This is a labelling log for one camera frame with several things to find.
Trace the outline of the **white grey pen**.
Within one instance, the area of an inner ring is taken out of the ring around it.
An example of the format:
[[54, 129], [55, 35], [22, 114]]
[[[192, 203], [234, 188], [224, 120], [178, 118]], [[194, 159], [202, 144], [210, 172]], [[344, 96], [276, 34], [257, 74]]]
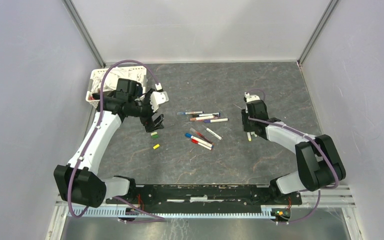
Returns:
[[211, 130], [209, 127], [207, 127], [207, 126], [205, 126], [205, 125], [203, 125], [202, 126], [207, 132], [209, 132], [211, 135], [213, 135], [214, 137], [216, 137], [218, 140], [222, 140], [223, 138], [219, 135], [219, 134], [217, 134], [216, 132], [214, 132], [213, 130]]

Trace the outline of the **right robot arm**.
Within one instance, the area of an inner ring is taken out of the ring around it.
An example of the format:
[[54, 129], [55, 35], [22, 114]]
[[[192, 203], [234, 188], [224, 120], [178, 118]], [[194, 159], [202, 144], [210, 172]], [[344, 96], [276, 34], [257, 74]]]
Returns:
[[294, 192], [336, 188], [346, 178], [346, 169], [329, 135], [307, 134], [278, 118], [270, 118], [261, 99], [245, 98], [244, 101], [243, 130], [286, 148], [296, 157], [295, 172], [270, 181], [268, 196], [273, 203], [282, 204]]

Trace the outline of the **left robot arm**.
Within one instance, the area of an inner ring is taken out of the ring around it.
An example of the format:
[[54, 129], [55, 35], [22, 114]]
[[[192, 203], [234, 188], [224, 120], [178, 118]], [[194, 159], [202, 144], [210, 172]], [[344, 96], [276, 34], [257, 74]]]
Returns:
[[125, 204], [133, 203], [137, 190], [133, 180], [113, 177], [101, 180], [98, 170], [107, 146], [125, 118], [139, 118], [148, 133], [162, 129], [164, 116], [153, 116], [169, 97], [160, 83], [147, 92], [140, 82], [119, 78], [115, 90], [95, 93], [98, 98], [93, 125], [77, 152], [66, 165], [57, 165], [53, 176], [62, 200], [90, 208], [118, 196]]

